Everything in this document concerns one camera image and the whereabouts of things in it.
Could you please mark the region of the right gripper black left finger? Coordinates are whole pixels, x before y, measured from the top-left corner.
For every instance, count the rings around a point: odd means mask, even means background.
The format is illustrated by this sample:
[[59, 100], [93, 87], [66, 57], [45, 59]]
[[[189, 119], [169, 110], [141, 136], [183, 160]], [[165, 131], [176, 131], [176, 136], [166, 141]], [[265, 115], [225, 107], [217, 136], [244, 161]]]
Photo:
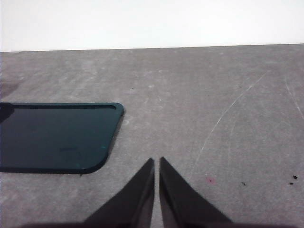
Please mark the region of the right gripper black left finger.
[[154, 184], [154, 160], [149, 158], [117, 194], [84, 221], [84, 225], [88, 228], [149, 228]]

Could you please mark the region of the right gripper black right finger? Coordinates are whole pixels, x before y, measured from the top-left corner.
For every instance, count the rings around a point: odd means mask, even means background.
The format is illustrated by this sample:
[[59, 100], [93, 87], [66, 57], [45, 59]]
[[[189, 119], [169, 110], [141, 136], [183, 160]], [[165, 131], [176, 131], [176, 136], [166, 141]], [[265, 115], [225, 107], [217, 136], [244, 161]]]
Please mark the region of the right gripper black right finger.
[[179, 228], [233, 228], [225, 214], [199, 195], [164, 158], [160, 158], [160, 198], [163, 214]]

